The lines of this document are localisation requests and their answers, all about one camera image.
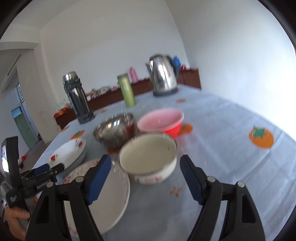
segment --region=pink bottle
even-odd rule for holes
[[[130,67],[130,75],[131,75],[131,82],[132,83],[137,83],[139,81],[137,73],[133,67]]]

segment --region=kettle handle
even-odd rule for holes
[[[179,74],[180,74],[180,69],[178,68],[178,66],[176,65],[176,63],[173,61],[173,59],[169,55],[167,55],[166,57],[168,58],[170,64],[172,65],[172,67],[174,69],[176,80],[178,80]]]

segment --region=green door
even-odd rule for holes
[[[33,146],[35,146],[36,143],[38,142],[38,138],[33,133],[30,124],[27,122],[25,118],[25,115],[21,113],[20,115],[16,116],[14,119],[22,137],[24,138],[29,148],[32,149]]]

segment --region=stainless steel kettle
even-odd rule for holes
[[[178,92],[179,68],[169,55],[156,54],[151,56],[149,63],[146,63],[146,67],[150,74],[154,96]]]

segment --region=window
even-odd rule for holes
[[[17,90],[18,90],[18,92],[19,92],[19,96],[20,96],[20,102],[24,102],[24,97],[23,97],[23,95],[22,95],[22,90],[21,90],[21,88],[20,88],[20,84],[18,84],[17,85]]]
[[[20,114],[22,114],[22,109],[20,107],[14,109],[11,111],[13,118],[18,117]]]

